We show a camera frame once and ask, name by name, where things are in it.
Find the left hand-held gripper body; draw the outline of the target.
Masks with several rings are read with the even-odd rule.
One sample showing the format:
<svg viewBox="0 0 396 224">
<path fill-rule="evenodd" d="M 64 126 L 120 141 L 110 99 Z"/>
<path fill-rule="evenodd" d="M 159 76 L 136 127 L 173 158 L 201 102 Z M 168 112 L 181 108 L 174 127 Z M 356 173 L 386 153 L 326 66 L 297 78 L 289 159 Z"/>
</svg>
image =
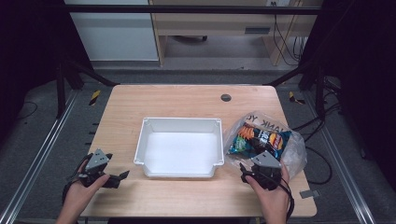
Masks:
<svg viewBox="0 0 396 224">
<path fill-rule="evenodd" d="M 110 156 L 105 154 L 101 148 L 97 148 L 90 154 L 88 162 L 82 168 L 78 178 L 84 187 L 89 187 L 99 177 L 104 175 L 104 170 L 110 161 Z"/>
</svg>

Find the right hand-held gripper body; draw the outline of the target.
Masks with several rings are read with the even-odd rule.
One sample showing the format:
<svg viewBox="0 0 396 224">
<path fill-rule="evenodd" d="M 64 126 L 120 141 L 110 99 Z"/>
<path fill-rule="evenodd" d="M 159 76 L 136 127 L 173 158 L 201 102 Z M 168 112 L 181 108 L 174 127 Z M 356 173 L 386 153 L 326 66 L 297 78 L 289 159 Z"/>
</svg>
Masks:
<svg viewBox="0 0 396 224">
<path fill-rule="evenodd" d="M 253 165 L 251 166 L 250 175 L 263 189 L 276 189 L 282 178 L 280 161 L 267 150 L 251 160 Z"/>
</svg>

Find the blue and black snack bag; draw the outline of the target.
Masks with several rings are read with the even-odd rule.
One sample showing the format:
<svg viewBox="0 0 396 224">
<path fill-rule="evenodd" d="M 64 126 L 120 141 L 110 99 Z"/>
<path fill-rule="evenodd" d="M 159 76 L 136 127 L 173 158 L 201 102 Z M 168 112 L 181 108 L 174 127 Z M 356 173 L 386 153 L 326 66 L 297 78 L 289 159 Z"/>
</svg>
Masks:
<svg viewBox="0 0 396 224">
<path fill-rule="evenodd" d="M 291 131 L 280 133 L 265 131 L 244 123 L 236 132 L 236 137 L 233 139 L 228 153 L 253 158 L 264 151 L 268 151 L 279 161 L 290 137 Z"/>
</svg>

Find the clear plastic shopping bag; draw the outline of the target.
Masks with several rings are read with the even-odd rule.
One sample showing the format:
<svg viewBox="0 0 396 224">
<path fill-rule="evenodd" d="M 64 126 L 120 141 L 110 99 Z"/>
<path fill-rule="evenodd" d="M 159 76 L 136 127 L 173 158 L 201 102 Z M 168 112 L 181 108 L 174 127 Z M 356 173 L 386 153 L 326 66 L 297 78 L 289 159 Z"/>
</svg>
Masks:
<svg viewBox="0 0 396 224">
<path fill-rule="evenodd" d="M 289 172 L 290 178 L 294 178 L 299 174 L 307 164 L 307 153 L 305 143 L 302 136 L 293 131 L 285 123 L 274 119 L 261 111 L 253 111 L 247 113 L 244 117 L 236 121 L 230 128 L 228 128 L 223 135 L 223 146 L 225 160 L 231 165 L 238 167 L 239 163 L 243 165 L 252 165 L 252 158 L 245 158 L 243 156 L 229 154 L 228 149 L 231 146 L 233 139 L 236 137 L 236 132 L 243 126 L 244 123 L 256 126 L 265 131 L 285 132 L 291 131 L 291 137 L 286 145 L 286 148 L 281 155 L 280 161 L 283 161 Z"/>
</svg>

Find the white plastic bin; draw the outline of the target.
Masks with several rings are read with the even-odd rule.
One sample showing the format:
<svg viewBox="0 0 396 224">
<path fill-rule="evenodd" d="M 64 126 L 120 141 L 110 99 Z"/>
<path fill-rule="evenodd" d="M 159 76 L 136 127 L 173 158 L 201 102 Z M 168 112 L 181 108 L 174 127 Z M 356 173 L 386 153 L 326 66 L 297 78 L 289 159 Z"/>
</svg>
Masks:
<svg viewBox="0 0 396 224">
<path fill-rule="evenodd" d="M 221 120 L 144 118 L 134 164 L 148 177 L 212 177 L 224 164 Z"/>
</svg>

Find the person's right hand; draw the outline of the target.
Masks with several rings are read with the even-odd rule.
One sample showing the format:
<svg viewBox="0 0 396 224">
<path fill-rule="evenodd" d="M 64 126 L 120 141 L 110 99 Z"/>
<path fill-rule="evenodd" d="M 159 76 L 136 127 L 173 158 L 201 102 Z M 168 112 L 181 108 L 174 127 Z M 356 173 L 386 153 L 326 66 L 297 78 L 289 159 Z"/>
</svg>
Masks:
<svg viewBox="0 0 396 224">
<path fill-rule="evenodd" d="M 287 217 L 290 197 L 281 187 L 274 190 L 263 189 L 259 183 L 251 176 L 247 176 L 247 182 L 252 187 L 259 198 L 262 215 L 266 217 Z"/>
</svg>

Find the person's left hand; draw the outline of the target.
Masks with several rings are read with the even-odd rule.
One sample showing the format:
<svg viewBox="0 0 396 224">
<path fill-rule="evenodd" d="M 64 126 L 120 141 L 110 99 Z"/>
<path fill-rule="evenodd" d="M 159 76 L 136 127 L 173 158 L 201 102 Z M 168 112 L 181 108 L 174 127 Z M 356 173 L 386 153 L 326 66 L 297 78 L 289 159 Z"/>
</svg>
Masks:
<svg viewBox="0 0 396 224">
<path fill-rule="evenodd" d="M 80 181 L 71 185 L 66 193 L 63 211 L 67 215 L 79 216 L 91 201 L 92 197 L 109 179 L 109 175 L 102 175 L 90 186 L 84 187 Z"/>
</svg>

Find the grey tape piece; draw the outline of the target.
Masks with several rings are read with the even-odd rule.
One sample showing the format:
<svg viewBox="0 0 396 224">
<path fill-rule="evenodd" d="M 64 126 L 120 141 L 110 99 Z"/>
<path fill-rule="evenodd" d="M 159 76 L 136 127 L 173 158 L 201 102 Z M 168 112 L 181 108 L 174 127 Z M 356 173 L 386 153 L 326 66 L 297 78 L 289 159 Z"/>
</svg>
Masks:
<svg viewBox="0 0 396 224">
<path fill-rule="evenodd" d="M 320 196 L 320 192 L 318 190 L 304 190 L 300 192 L 301 198 L 306 199 L 306 198 L 316 198 Z"/>
</svg>

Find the yellow and black tape strip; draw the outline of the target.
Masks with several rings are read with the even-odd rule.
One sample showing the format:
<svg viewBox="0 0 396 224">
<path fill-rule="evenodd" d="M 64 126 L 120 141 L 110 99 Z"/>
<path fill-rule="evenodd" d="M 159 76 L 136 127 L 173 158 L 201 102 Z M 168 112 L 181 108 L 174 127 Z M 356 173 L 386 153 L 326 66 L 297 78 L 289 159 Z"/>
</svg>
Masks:
<svg viewBox="0 0 396 224">
<path fill-rule="evenodd" d="M 96 101 L 97 101 L 97 99 L 98 99 L 100 93 L 101 93 L 100 90 L 96 90 L 96 91 L 93 92 L 92 98 L 91 98 L 91 100 L 89 101 L 89 105 L 95 105 L 95 103 L 96 103 Z"/>
<path fill-rule="evenodd" d="M 294 96 L 294 93 L 292 91 L 289 92 L 289 99 L 290 99 L 290 102 L 293 102 L 293 103 L 296 103 L 296 104 L 299 104 L 299 105 L 305 105 L 305 100 L 297 99 Z"/>
</svg>

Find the black metal stand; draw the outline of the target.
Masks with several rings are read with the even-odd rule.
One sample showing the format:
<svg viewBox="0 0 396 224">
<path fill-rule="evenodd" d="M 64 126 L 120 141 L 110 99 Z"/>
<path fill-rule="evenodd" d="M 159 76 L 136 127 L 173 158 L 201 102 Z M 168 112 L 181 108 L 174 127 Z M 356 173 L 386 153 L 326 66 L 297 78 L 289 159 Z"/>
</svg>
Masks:
<svg viewBox="0 0 396 224">
<path fill-rule="evenodd" d="M 84 82 L 80 77 L 80 74 L 85 74 L 108 87 L 115 87 L 118 85 L 117 82 L 100 76 L 92 68 L 88 68 L 80 63 L 77 63 L 76 61 L 62 61 L 56 67 L 56 86 L 58 101 L 58 111 L 56 116 L 57 119 L 59 119 L 66 110 L 64 82 L 67 81 L 73 90 L 81 90 L 84 86 Z"/>
<path fill-rule="evenodd" d="M 298 65 L 293 70 L 289 71 L 286 75 L 279 77 L 268 83 L 264 83 L 264 86 L 276 87 L 281 83 L 296 77 L 297 75 L 302 75 L 302 78 L 298 84 L 298 87 L 302 91 L 309 90 L 313 85 L 315 87 L 315 112 L 321 120 L 325 118 L 325 108 L 323 91 L 325 86 L 325 75 L 324 69 L 319 63 L 315 63 L 313 60 L 309 60 L 306 63 Z"/>
</svg>

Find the white cabinet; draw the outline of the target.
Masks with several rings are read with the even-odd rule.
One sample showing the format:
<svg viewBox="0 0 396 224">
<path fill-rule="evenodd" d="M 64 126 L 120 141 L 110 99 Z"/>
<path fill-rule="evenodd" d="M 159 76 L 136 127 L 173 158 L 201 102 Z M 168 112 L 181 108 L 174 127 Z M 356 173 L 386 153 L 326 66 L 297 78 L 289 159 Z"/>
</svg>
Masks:
<svg viewBox="0 0 396 224">
<path fill-rule="evenodd" d="M 91 61 L 157 61 L 149 13 L 71 13 Z"/>
</svg>

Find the black curtain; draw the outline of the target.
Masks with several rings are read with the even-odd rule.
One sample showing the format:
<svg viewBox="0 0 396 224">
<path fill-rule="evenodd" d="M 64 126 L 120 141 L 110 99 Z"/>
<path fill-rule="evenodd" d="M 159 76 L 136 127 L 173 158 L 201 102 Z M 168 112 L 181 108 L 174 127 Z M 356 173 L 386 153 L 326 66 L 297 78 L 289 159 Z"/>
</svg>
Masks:
<svg viewBox="0 0 396 224">
<path fill-rule="evenodd" d="M 396 0 L 323 0 L 302 62 L 341 81 L 341 102 L 396 191 Z"/>
<path fill-rule="evenodd" d="M 43 19 L 64 52 L 92 68 L 69 13 L 44 10 L 64 0 L 0 0 L 0 142 L 11 132 L 27 92 L 55 79 L 54 48 L 37 25 Z"/>
</svg>

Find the light wooden desk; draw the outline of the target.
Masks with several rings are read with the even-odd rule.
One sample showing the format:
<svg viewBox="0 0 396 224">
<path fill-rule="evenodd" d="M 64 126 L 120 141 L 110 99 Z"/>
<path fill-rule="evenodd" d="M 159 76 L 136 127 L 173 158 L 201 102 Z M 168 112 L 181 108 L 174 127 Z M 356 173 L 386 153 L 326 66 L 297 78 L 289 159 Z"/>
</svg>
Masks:
<svg viewBox="0 0 396 224">
<path fill-rule="evenodd" d="M 324 0 L 148 0 L 152 6 L 321 7 Z M 154 13 L 159 36 L 255 35 L 263 40 L 273 65 L 287 53 L 292 36 L 309 36 L 314 15 Z"/>
</svg>

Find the aluminium floor rail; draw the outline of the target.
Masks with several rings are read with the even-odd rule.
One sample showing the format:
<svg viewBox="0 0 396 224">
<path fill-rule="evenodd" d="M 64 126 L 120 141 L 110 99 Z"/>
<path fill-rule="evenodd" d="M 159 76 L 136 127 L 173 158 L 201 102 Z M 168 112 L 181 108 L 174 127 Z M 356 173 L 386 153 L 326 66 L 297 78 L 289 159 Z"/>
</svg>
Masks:
<svg viewBox="0 0 396 224">
<path fill-rule="evenodd" d="M 320 118 L 318 121 L 318 127 L 307 136 L 307 139 L 310 140 L 315 134 L 320 135 L 320 148 L 327 152 L 327 159 L 325 159 L 325 161 L 330 163 L 332 172 L 336 174 L 339 179 L 359 223 L 376 224 L 369 206 L 364 200 L 352 173 L 350 173 L 345 160 L 342 158 L 342 155 L 340 154 L 338 147 L 326 126 L 326 117 L 333 111 L 340 108 L 340 104 L 336 100 L 336 96 L 330 92 L 325 93 L 323 97 L 314 97 L 313 93 L 310 91 L 304 91 L 303 96 L 314 118 Z"/>
<path fill-rule="evenodd" d="M 35 158 L 31 163 L 28 171 L 26 172 L 24 178 L 19 184 L 10 202 L 7 204 L 7 207 L 0 215 L 0 224 L 13 224 L 13 222 L 15 221 L 39 173 L 41 172 L 41 169 L 46 162 L 48 155 L 51 153 L 52 148 L 60 132 L 62 131 L 71 110 L 75 105 L 77 97 L 78 91 L 70 91 L 70 95 L 67 98 L 64 112 L 59 118 L 57 118 L 53 122 L 52 127 L 45 138 L 45 141 L 35 155 Z"/>
</svg>

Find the black horizontal frame bar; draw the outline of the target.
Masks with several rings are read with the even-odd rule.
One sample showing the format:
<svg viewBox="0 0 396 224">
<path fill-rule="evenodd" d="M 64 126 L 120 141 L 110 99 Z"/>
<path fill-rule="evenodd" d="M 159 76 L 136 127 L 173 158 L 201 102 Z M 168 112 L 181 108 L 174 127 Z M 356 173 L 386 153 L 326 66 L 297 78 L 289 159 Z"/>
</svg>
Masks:
<svg viewBox="0 0 396 224">
<path fill-rule="evenodd" d="M 235 6 L 173 6 L 173 5 L 65 5 L 68 12 L 86 13 L 184 13 L 184 14 L 265 14 L 318 15 L 320 7 L 235 7 Z"/>
</svg>

